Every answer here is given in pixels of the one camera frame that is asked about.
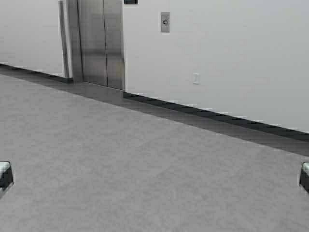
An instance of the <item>elevator door frame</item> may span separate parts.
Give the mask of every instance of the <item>elevator door frame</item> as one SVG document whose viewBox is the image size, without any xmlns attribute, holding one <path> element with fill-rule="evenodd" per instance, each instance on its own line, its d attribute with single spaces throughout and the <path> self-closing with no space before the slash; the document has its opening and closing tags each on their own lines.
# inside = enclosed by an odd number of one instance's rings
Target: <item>elevator door frame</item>
<svg viewBox="0 0 309 232">
<path fill-rule="evenodd" d="M 119 90 L 126 89 L 125 83 L 125 56 L 124 56 L 124 35 L 123 35 L 123 2 L 118 0 L 120 4 L 120 61 L 119 61 L 119 76 L 121 85 Z M 84 81 L 84 71 L 82 62 L 82 47 L 81 47 L 81 35 L 80 35 L 80 21 L 78 13 L 78 0 L 67 0 L 68 6 L 68 20 L 69 20 L 69 31 L 70 31 L 70 43 L 71 43 L 71 54 L 72 54 L 72 70 L 74 82 Z"/>
</svg>

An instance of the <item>floor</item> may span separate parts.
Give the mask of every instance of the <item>floor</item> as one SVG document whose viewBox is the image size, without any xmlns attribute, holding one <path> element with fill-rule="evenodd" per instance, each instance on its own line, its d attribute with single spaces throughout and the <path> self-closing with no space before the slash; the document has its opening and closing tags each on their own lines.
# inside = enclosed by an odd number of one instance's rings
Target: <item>floor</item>
<svg viewBox="0 0 309 232">
<path fill-rule="evenodd" d="M 0 67 L 2 231 L 300 232 L 308 143 Z"/>
</svg>

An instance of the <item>white wall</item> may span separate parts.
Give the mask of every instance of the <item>white wall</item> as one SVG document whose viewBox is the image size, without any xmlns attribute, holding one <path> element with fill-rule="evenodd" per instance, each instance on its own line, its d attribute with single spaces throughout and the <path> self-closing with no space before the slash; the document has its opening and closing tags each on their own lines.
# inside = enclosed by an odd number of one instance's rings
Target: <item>white wall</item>
<svg viewBox="0 0 309 232">
<path fill-rule="evenodd" d="M 124 40 L 127 92 L 309 131 L 309 1 L 139 0 Z"/>
<path fill-rule="evenodd" d="M 57 0 L 1 4 L 0 62 L 64 76 Z"/>
</svg>

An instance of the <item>metal trim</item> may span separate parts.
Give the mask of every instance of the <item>metal trim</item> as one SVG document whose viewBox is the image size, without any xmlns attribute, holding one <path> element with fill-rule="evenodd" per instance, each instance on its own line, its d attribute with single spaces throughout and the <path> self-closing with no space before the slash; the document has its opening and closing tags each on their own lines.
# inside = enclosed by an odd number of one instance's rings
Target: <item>metal trim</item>
<svg viewBox="0 0 309 232">
<path fill-rule="evenodd" d="M 120 28 L 121 28 L 121 58 L 122 58 L 122 90 L 126 91 L 126 59 L 125 59 L 125 39 L 124 39 L 124 5 L 120 0 Z"/>
<path fill-rule="evenodd" d="M 77 0 L 67 0 L 68 16 L 69 16 L 69 33 L 72 55 L 72 72 L 74 82 L 82 82 L 84 80 L 82 52 L 81 52 L 81 36 L 79 25 L 79 9 Z"/>
<path fill-rule="evenodd" d="M 68 60 L 67 35 L 66 35 L 64 7 L 62 0 L 58 1 L 58 7 L 59 7 L 59 20 L 60 20 L 62 54 L 63 54 L 63 65 L 64 65 L 64 77 L 69 78 L 70 72 L 69 72 L 69 60 Z"/>
</svg>

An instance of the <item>sign above elevator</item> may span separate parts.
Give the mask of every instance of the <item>sign above elevator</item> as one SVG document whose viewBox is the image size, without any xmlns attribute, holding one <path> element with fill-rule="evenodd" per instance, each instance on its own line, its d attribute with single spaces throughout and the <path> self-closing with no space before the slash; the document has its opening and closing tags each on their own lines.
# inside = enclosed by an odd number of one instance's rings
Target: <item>sign above elevator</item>
<svg viewBox="0 0 309 232">
<path fill-rule="evenodd" d="M 125 4 L 138 4 L 138 0 L 125 0 Z"/>
</svg>

